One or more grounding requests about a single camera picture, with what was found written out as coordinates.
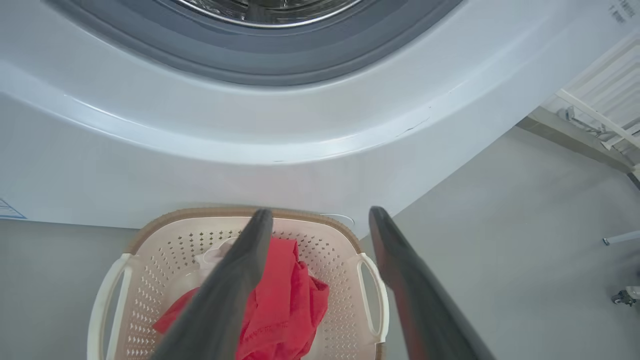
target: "white cloth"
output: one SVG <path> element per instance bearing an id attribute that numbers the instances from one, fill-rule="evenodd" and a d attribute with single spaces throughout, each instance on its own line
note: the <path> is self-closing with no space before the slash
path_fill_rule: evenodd
<path id="1" fill-rule="evenodd" d="M 215 244 L 209 250 L 203 252 L 200 255 L 196 255 L 195 259 L 200 269 L 200 284 L 202 284 L 207 276 L 213 271 L 218 263 L 227 255 L 231 246 L 236 242 L 237 237 L 226 239 L 221 244 Z"/>

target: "caster wheel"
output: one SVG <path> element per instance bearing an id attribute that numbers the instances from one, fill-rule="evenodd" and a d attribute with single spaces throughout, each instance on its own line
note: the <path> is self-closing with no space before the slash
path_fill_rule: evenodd
<path id="1" fill-rule="evenodd" d="M 613 295 L 611 297 L 611 301 L 613 301 L 614 304 L 625 304 L 629 306 L 633 306 L 637 302 L 636 299 L 632 299 L 632 297 L 629 296 L 629 293 L 627 293 L 626 290 L 622 290 L 621 292 Z"/>
<path id="2" fill-rule="evenodd" d="M 624 304 L 623 299 L 624 297 L 620 294 L 615 294 L 611 297 L 611 301 L 613 301 L 614 304 Z"/>

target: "red cloth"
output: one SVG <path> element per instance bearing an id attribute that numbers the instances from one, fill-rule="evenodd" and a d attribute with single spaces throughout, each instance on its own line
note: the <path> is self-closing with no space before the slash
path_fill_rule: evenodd
<path id="1" fill-rule="evenodd" d="M 176 301 L 154 329 L 166 331 L 196 290 Z M 296 240 L 271 239 L 262 280 L 246 302 L 236 360 L 300 359 L 311 348 L 328 298 L 329 286 L 299 261 Z"/>
<path id="2" fill-rule="evenodd" d="M 171 327 L 171 324 L 173 324 L 175 319 L 178 318 L 178 315 L 180 315 L 182 309 L 184 309 L 187 304 L 189 304 L 189 301 L 191 300 L 193 295 L 196 295 L 198 289 L 200 288 L 189 290 L 186 294 L 176 300 L 173 305 L 169 307 L 169 310 L 167 310 L 162 316 L 160 316 L 160 319 L 158 319 L 158 321 L 153 324 L 153 328 L 161 334 L 166 333 L 166 331 L 169 330 L 169 327 Z"/>

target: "basket rim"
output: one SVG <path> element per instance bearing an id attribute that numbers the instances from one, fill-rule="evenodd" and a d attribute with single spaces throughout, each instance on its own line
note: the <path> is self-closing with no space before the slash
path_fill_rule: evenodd
<path id="1" fill-rule="evenodd" d="M 131 240 L 129 246 L 125 250 L 125 254 L 136 255 L 142 244 L 156 231 L 162 227 L 179 220 L 185 220 L 189 218 L 208 218 L 208 217 L 252 217 L 253 214 L 259 208 L 189 208 L 172 211 L 164 214 L 163 216 L 151 221 L 145 227 L 140 229 L 136 236 Z M 356 253 L 361 253 L 359 239 L 353 234 L 353 232 L 346 227 L 343 223 L 334 220 L 332 218 L 318 215 L 314 213 L 307 213 L 304 211 L 284 210 L 284 209 L 271 209 L 273 218 L 289 219 L 289 220 L 301 220 L 306 222 L 314 222 L 317 224 L 328 225 L 338 230 L 344 237 L 349 240 Z"/>

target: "basket handle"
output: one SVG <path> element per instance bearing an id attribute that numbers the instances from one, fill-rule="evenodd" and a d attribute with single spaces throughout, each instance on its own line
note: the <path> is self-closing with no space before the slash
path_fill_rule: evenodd
<path id="1" fill-rule="evenodd" d="M 117 259 L 107 275 L 105 275 L 98 290 L 98 294 L 95 296 L 95 302 L 93 303 L 93 309 L 91 310 L 91 318 L 89 320 L 89 333 L 86 343 L 86 357 L 87 360 L 103 360 L 104 359 L 104 326 L 107 320 L 107 312 L 109 311 L 109 303 L 111 302 L 111 296 L 115 290 L 116 284 L 120 275 L 125 270 L 129 269 L 131 273 L 131 266 L 129 260 L 131 254 L 122 254 L 120 259 Z M 131 276 L 125 276 L 122 282 L 122 291 L 120 292 L 120 300 L 118 301 L 118 307 L 116 308 L 115 318 L 113 319 L 113 328 L 119 329 L 120 322 L 122 321 L 122 315 L 124 311 L 123 297 L 126 298 L 126 289 L 129 288 L 128 282 L 131 280 Z M 111 331 L 111 337 L 109 339 L 109 353 L 114 350 L 115 343 L 117 342 L 117 335 Z M 113 358 L 113 354 L 107 354 L 108 358 Z"/>
<path id="2" fill-rule="evenodd" d="M 367 313 L 367 322 L 369 323 L 369 330 L 371 331 L 371 335 L 373 335 L 375 343 L 384 343 L 387 338 L 387 333 L 389 332 L 389 299 L 387 297 L 387 287 L 385 286 L 384 281 L 382 281 L 382 277 L 378 272 L 378 267 L 373 262 L 373 260 L 367 256 L 364 252 L 359 253 L 358 259 L 356 262 L 356 268 L 358 270 L 358 276 L 360 278 L 360 289 L 362 290 L 362 298 L 365 302 L 365 312 Z M 369 269 L 369 273 L 373 277 L 373 282 L 376 285 L 376 290 L 378 293 L 378 304 L 380 305 L 380 327 L 376 331 L 373 327 L 373 321 L 371 320 L 371 314 L 369 312 L 369 304 L 367 303 L 367 294 L 364 289 L 364 283 L 362 280 L 362 267 L 361 264 L 364 264 L 367 269 Z"/>

